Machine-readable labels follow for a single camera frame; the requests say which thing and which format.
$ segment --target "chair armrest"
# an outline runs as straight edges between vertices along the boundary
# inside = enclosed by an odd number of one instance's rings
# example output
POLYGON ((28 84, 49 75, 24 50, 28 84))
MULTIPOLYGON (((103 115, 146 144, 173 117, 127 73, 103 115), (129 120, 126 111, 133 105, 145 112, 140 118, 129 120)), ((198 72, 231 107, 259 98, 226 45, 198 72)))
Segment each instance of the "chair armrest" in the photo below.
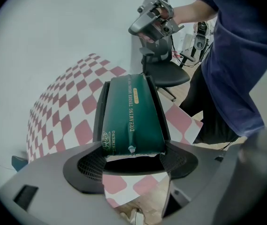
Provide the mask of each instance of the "chair armrest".
POLYGON ((140 49, 139 49, 139 51, 142 53, 142 55, 143 56, 149 56, 149 57, 152 57, 152 56, 154 56, 154 52, 153 51, 151 51, 149 48, 147 48, 147 47, 141 47, 140 49))
POLYGON ((190 60, 191 62, 195 62, 196 59, 194 59, 193 57, 189 56, 189 55, 186 55, 184 53, 180 53, 181 56, 183 56, 184 58, 186 58, 187 60, 190 60))

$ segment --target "black mesh grille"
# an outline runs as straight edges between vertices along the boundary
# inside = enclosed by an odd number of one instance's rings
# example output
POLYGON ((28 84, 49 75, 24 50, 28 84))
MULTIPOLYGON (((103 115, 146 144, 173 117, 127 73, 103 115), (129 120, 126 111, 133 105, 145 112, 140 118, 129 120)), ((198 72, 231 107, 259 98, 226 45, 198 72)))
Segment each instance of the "black mesh grille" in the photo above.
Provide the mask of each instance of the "black mesh grille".
POLYGON ((167 147, 166 155, 160 154, 160 161, 166 172, 170 174, 172 170, 183 166, 186 163, 186 158, 167 147))
POLYGON ((77 168, 86 177, 97 182, 102 182, 105 163, 106 160, 102 157, 101 149, 99 149, 80 159, 77 168))

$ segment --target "chair seat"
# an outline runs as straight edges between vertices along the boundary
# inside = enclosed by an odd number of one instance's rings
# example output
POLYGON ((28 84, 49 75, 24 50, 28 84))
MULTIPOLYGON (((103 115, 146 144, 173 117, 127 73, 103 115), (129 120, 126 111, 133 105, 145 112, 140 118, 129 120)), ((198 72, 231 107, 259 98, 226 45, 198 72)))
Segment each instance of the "chair seat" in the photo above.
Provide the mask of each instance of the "chair seat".
POLYGON ((147 63, 146 74, 152 76, 157 87, 174 87, 190 80, 186 71, 171 61, 147 63))

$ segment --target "table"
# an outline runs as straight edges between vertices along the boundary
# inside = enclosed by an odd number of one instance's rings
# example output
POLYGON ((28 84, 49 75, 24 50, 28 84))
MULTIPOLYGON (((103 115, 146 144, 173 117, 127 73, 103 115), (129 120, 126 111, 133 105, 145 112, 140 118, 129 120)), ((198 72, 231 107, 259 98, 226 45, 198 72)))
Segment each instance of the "table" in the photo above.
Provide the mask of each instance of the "table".
MULTIPOLYGON (((104 82, 126 74, 125 69, 91 53, 58 76, 30 110, 28 161, 91 143, 97 101, 104 82)), ((192 144, 202 123, 160 93, 159 97, 172 140, 192 144)), ((166 176, 165 172, 147 176, 104 175, 107 201, 113 207, 125 204, 149 191, 166 176)))

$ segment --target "wooden floor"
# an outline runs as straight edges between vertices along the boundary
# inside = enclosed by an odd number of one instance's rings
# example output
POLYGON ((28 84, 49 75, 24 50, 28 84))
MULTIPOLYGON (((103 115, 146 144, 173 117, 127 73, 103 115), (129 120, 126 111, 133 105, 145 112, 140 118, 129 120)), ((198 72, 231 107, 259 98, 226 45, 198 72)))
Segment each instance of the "wooden floor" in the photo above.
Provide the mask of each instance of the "wooden floor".
MULTIPOLYGON (((192 78, 198 66, 199 64, 193 68, 184 67, 184 70, 189 74, 190 78, 192 78)), ((177 97, 176 101, 174 102, 177 106, 179 106, 182 103, 182 101, 186 98, 189 88, 190 88, 190 82, 170 88, 171 92, 177 97)), ((160 89, 159 92, 161 92, 163 95, 165 95, 169 99, 172 98, 168 93, 166 93, 162 89, 160 89)), ((196 114, 193 118, 197 120, 201 120, 203 118, 202 112, 196 114)), ((245 137, 242 137, 242 138, 239 138, 237 141, 235 141, 233 144, 243 143, 244 141, 245 141, 245 137)), ((220 149, 220 148, 225 147, 227 144, 228 143, 207 145, 204 143, 200 143, 200 144, 197 144, 197 146, 211 148, 211 149, 220 149)), ((117 207, 115 210, 118 213, 125 212, 128 216, 130 216, 131 210, 133 208, 138 208, 142 210, 145 216, 145 222, 148 225, 157 224, 161 221, 161 213, 165 205, 165 200, 166 200, 167 192, 168 192, 168 185, 169 185, 169 178, 166 177, 156 186, 156 188, 151 190, 149 193, 142 195, 134 199, 133 201, 128 202, 127 204, 117 207)))

